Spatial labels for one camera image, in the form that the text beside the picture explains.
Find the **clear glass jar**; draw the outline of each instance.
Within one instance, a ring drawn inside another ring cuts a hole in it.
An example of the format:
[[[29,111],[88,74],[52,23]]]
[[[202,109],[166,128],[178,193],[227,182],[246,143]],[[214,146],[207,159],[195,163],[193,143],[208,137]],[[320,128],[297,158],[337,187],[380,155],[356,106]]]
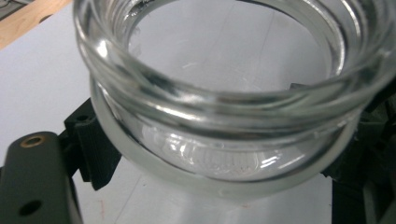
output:
[[[110,140],[220,197],[301,183],[347,145],[396,73],[393,0],[77,0]]]

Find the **glass bottom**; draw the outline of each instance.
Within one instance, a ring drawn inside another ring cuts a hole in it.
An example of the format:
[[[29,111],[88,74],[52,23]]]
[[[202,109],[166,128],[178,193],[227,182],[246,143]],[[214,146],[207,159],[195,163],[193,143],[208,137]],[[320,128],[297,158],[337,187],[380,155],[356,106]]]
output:
[[[143,128],[136,119],[122,115],[119,106],[109,99],[106,91],[93,80],[92,103],[96,114],[106,135],[124,157],[166,181],[220,197],[245,198],[301,183],[335,160],[349,142],[359,120],[355,117],[339,131],[323,138],[280,149],[230,151],[229,148],[208,147],[188,153],[187,147],[191,146],[186,142],[178,138],[177,145],[175,135],[163,138],[166,136],[163,133],[148,132],[148,127]],[[139,134],[149,139],[141,139]]]
[[[342,131],[300,139],[292,144],[281,142],[295,136],[234,141],[178,132],[122,109],[118,109],[117,114],[129,135],[155,156],[184,171],[226,181],[281,178],[303,169],[326,152]]]
[[[332,62],[316,39],[279,10],[248,1],[168,2],[151,10],[148,1],[141,12],[147,15],[133,8],[123,23],[130,54],[173,80],[210,91],[266,92],[331,77]]]

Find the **wooden edge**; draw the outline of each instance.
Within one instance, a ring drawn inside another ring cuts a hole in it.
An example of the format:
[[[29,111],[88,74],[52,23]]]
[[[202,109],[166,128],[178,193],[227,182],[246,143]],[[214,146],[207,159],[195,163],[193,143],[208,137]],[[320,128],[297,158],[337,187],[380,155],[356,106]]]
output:
[[[0,49],[37,26],[40,21],[65,7],[72,0],[35,0],[0,21]]]

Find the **white table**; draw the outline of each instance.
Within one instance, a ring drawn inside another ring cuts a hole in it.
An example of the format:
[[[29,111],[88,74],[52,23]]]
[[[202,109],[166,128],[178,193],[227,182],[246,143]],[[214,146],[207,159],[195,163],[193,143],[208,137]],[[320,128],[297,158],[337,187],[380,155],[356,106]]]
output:
[[[78,53],[72,6],[1,50],[0,76],[2,165],[14,140],[40,131],[60,133],[64,119],[89,97],[89,72]],[[188,198],[173,197],[171,189],[159,188],[126,160],[121,160],[111,183],[97,192],[79,174],[74,179],[85,223],[142,224],[151,216],[159,216],[162,224],[190,221],[177,210],[185,208]],[[155,210],[147,205],[153,202]],[[332,181],[317,175],[293,189],[213,216],[218,217],[213,223],[330,224]]]

